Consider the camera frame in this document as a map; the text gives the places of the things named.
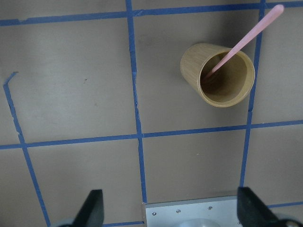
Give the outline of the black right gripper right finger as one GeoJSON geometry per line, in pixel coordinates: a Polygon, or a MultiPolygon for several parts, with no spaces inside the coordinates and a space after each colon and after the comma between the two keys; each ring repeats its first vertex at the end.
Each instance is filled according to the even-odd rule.
{"type": "Polygon", "coordinates": [[[249,187],[237,190],[237,217],[243,227],[284,226],[249,187]]]}

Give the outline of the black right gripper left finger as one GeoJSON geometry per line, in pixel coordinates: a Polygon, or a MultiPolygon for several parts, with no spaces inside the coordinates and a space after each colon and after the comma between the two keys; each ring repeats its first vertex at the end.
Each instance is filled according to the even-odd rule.
{"type": "Polygon", "coordinates": [[[91,190],[74,219],[73,227],[101,227],[104,222],[103,192],[91,190]]]}

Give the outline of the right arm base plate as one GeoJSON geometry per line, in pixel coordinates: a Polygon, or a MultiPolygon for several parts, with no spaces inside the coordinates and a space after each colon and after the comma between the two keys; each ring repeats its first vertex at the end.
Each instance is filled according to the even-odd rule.
{"type": "Polygon", "coordinates": [[[224,196],[145,205],[147,227],[240,227],[237,197],[224,196]]]}

